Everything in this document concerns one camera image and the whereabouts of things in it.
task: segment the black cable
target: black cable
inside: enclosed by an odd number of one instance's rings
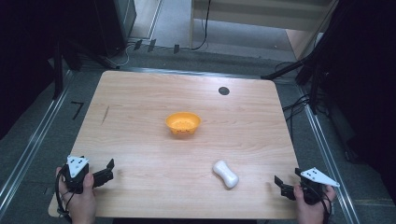
[[[64,170],[66,169],[67,164],[65,164],[62,169],[59,171],[59,173],[56,175],[56,180],[55,180],[55,196],[56,196],[56,201],[58,202],[58,213],[60,216],[63,216],[64,219],[66,219],[68,222],[72,223],[72,218],[69,216],[69,212],[64,210],[64,205],[62,202],[61,197],[59,196],[59,180],[61,179],[61,175],[63,175]]]
[[[277,65],[275,66],[275,68],[274,68],[275,72],[277,72],[277,68],[278,68],[281,64],[284,64],[284,63],[294,63],[294,62],[283,62],[283,63],[277,64]]]
[[[198,47],[198,48],[195,48],[195,49],[191,49],[191,50],[197,50],[197,49],[200,49],[201,48],[201,46],[206,42],[206,37],[207,37],[207,20],[209,19],[209,9],[210,9],[210,3],[211,3],[211,0],[209,0],[209,2],[208,2],[208,4],[207,4],[207,12],[206,12],[206,22],[205,22],[205,38],[204,38],[204,41],[202,42],[202,44]]]
[[[294,104],[288,105],[288,106],[285,106],[285,107],[282,108],[282,110],[283,110],[284,112],[290,109],[290,115],[289,115],[288,118],[286,118],[286,121],[290,120],[290,139],[291,139],[291,142],[293,142],[293,116],[294,116],[294,115],[297,115],[297,114],[299,114],[299,113],[301,113],[301,112],[303,111],[304,107],[305,107],[307,104],[309,104],[309,99],[303,100],[307,95],[308,95],[308,94],[303,95],[303,96],[301,96],[300,98],[298,98],[298,100],[297,100]]]
[[[309,61],[309,59],[310,59],[310,55],[306,56],[305,58],[301,59],[300,61],[297,61],[295,63],[292,63],[292,64],[280,69],[279,71],[274,72],[273,74],[261,76],[261,79],[272,80],[274,78],[281,77],[284,74],[303,66],[305,64],[305,62]]]
[[[329,111],[327,110],[326,106],[324,105],[323,107],[325,107],[324,110],[321,110],[319,105],[316,105],[316,108],[317,108],[318,112],[320,112],[320,113],[322,113],[322,114],[324,114],[326,116],[329,116]]]
[[[321,64],[317,63],[315,67],[314,75],[312,76],[311,92],[309,94],[309,98],[312,99],[312,101],[309,103],[309,106],[311,107],[311,110],[314,113],[314,115],[317,114],[316,102],[318,97],[319,76],[321,74],[322,74]]]
[[[67,200],[66,206],[64,207],[64,210],[67,211],[67,206],[69,205],[70,201],[72,200],[72,198],[75,196],[76,194],[76,190],[73,192],[72,196],[70,196],[69,200]]]
[[[330,211],[329,211],[326,203],[324,202],[322,195],[317,193],[316,190],[314,190],[313,188],[311,188],[309,185],[305,184],[304,182],[301,182],[301,184],[304,185],[304,187],[309,188],[312,192],[314,192],[318,196],[318,198],[320,199],[320,202],[322,203],[323,208],[324,208],[324,211],[323,211],[323,215],[324,215],[323,224],[328,224],[329,223],[330,214],[332,213],[332,201],[330,201],[329,196],[327,196],[327,194],[323,192],[323,195],[326,196],[326,200],[329,201]]]
[[[204,9],[201,8],[201,17],[203,16],[203,14],[204,14]],[[202,31],[205,32],[204,20],[203,19],[201,19],[201,27],[202,27]]]

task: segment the robotic hand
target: robotic hand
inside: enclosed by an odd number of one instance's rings
[[[61,175],[64,177],[64,183],[67,186],[67,190],[73,194],[81,194],[83,191],[83,181],[85,175],[90,171],[90,166],[88,161],[84,157],[67,157],[67,164],[65,164],[58,175],[56,176],[55,181],[55,195],[56,200],[58,202],[58,213],[63,216],[70,223],[72,222],[71,217],[69,216],[69,212],[67,208],[64,208],[62,199],[59,192],[59,180]],[[114,168],[114,160],[108,163],[106,169],[96,172],[93,174],[93,187],[100,187],[104,185],[107,181],[113,179],[113,170]]]
[[[340,184],[327,177],[317,168],[302,172],[299,168],[295,168],[294,173],[301,178],[301,187],[304,193],[304,200],[308,204],[315,204],[322,200],[324,185],[340,187]],[[280,187],[280,195],[295,201],[293,189],[291,185],[283,184],[279,177],[275,176],[275,183]]]

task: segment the wooden table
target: wooden table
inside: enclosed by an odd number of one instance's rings
[[[201,117],[195,134],[168,130],[177,111]],[[104,72],[71,155],[92,172],[115,161],[114,179],[95,189],[99,217],[295,218],[274,183],[297,183],[298,164],[272,81]],[[212,171],[218,160],[239,176],[235,188]]]

